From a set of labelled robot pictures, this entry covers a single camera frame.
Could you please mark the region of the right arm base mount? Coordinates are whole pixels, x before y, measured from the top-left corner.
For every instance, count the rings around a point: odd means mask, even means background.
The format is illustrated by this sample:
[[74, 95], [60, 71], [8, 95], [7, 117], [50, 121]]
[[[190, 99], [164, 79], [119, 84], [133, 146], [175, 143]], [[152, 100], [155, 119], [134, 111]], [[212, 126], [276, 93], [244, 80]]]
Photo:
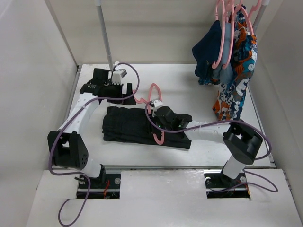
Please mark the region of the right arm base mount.
[[222, 173], [206, 173], [204, 176], [208, 199], [250, 199], [250, 191], [244, 173], [240, 173], [236, 179], [231, 179]]

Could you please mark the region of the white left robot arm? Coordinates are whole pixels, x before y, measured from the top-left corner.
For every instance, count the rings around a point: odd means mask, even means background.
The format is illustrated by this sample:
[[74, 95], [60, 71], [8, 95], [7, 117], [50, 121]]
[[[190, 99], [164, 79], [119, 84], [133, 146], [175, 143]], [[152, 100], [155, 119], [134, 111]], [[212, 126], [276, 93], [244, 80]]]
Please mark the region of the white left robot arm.
[[67, 120], [47, 136], [50, 168], [58, 166], [80, 171], [97, 188], [105, 184], [105, 168], [89, 156], [81, 135], [102, 100], [122, 105], [136, 104], [131, 83], [127, 83], [126, 93], [123, 93], [122, 78], [126, 75], [125, 69], [94, 69], [92, 79], [81, 87], [79, 98]]

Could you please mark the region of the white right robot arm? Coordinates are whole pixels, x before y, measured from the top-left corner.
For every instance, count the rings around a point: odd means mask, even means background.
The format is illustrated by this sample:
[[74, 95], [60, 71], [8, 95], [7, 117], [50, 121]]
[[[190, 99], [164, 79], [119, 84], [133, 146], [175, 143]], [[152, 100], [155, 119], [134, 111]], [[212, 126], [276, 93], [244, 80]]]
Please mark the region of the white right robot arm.
[[231, 157], [219, 174], [219, 181], [230, 186], [236, 181], [240, 172], [254, 163], [263, 143], [263, 138], [255, 129], [239, 122], [203, 127], [202, 123], [193, 121], [188, 114], [178, 115], [168, 106], [153, 109], [151, 120], [164, 134], [178, 139], [206, 140], [225, 144]]

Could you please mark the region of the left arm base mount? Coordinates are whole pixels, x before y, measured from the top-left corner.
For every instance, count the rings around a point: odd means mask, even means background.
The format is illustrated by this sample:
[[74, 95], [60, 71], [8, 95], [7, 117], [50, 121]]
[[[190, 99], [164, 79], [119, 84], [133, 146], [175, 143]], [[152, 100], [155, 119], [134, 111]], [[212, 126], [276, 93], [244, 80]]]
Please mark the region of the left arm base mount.
[[[88, 180], [83, 175], [75, 177], [75, 180], [78, 181], [76, 198], [84, 199], [88, 190]], [[90, 179], [90, 182], [88, 199], [120, 198], [121, 173], [107, 173], [103, 183], [93, 178]]]

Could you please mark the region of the black trousers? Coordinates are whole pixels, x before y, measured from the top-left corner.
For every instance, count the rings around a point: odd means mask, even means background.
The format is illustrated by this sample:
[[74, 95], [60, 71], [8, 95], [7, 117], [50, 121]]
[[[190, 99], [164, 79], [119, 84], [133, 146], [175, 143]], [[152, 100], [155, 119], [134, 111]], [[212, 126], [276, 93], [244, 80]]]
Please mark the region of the black trousers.
[[103, 119], [103, 140], [107, 142], [155, 145], [152, 126], [144, 109], [110, 106]]

